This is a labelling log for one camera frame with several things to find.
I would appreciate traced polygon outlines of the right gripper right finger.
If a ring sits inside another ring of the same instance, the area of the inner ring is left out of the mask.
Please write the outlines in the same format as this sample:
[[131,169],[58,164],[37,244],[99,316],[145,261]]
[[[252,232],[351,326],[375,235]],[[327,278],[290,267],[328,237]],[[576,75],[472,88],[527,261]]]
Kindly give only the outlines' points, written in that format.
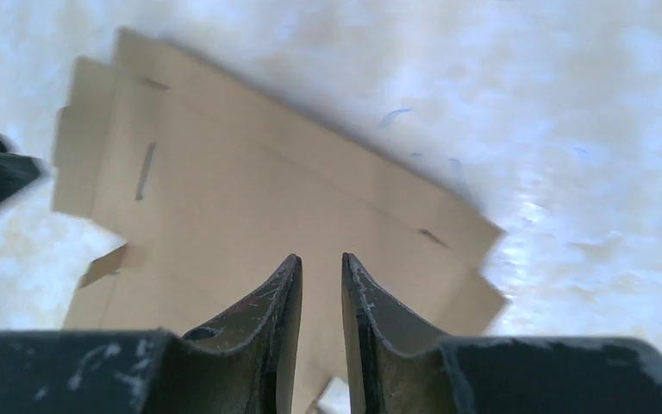
[[626,337],[454,336],[341,265],[354,413],[662,413],[662,354]]

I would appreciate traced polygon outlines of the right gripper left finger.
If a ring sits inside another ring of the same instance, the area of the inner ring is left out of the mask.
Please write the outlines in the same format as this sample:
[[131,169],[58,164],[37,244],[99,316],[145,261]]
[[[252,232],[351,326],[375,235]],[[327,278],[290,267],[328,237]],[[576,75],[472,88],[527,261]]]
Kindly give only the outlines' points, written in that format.
[[302,286],[290,255],[183,335],[0,330],[0,413],[288,413]]

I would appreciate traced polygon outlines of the brown cardboard box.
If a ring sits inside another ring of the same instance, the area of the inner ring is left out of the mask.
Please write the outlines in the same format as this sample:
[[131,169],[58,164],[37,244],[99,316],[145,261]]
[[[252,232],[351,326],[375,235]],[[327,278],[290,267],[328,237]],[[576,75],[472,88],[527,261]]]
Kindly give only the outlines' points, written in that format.
[[454,334],[505,306],[479,272],[500,229],[452,193],[133,30],[75,59],[53,156],[53,208],[125,244],[95,260],[66,325],[185,332],[290,254],[303,262],[292,410],[347,373],[341,256]]

